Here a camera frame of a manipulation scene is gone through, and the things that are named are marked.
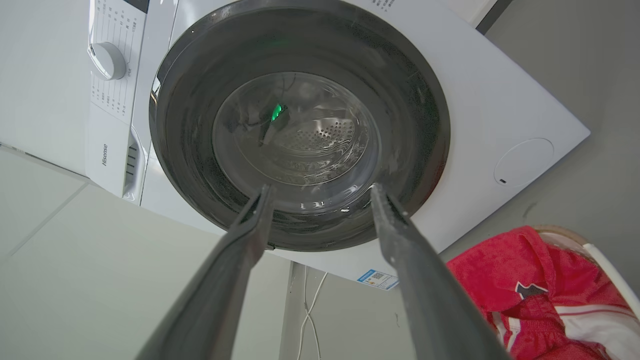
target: hisense logo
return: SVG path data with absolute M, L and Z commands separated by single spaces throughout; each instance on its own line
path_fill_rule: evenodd
M 107 144 L 104 144 L 104 152 L 102 152 L 102 164 L 107 166 Z

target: white washing machine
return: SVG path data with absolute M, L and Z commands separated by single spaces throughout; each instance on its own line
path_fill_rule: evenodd
M 440 252 L 589 135 L 435 0 L 92 0 L 89 25 L 92 180 L 216 235 L 271 183 L 274 254 L 379 288 L 373 182 Z

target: red clothing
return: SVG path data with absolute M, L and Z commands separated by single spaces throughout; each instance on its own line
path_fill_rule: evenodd
M 447 266 L 515 359 L 640 359 L 640 324 L 608 276 L 531 227 Z

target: black display screen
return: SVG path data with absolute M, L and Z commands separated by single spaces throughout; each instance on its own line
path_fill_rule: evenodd
M 149 10 L 149 1 L 150 0 L 124 0 L 130 5 L 133 5 L 136 9 L 140 10 L 143 13 L 147 13 Z

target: washing machine drum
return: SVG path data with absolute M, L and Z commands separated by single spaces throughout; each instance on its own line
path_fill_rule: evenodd
M 449 117 L 420 52 L 338 0 L 243 0 L 193 24 L 162 62 L 150 102 L 176 190 L 227 229 L 272 184 L 270 245 L 335 250 L 376 238 L 369 188 L 410 214 L 433 191 Z

